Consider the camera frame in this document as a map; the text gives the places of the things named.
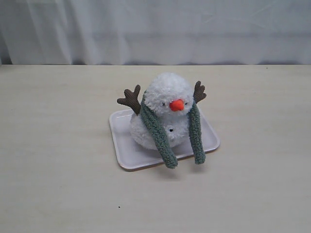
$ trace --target white curtain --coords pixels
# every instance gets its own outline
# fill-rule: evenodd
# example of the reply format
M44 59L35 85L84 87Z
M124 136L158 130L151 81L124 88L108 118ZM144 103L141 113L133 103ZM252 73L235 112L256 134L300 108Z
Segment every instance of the white curtain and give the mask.
M311 0L0 0L0 32L2 63L311 64Z

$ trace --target stuffed toy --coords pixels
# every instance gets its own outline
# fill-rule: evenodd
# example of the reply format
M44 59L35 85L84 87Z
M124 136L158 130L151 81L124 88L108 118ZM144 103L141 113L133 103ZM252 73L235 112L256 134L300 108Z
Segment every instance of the stuffed toy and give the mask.
M125 98L119 98L117 103L134 111L130 121L133 139L144 148L158 150L166 167L177 166L172 148L187 139L190 140L195 163L202 164L206 155L197 103L206 97L204 90L200 81L193 90L179 75L162 73L145 90L141 103L138 101L140 85L134 92L126 89Z

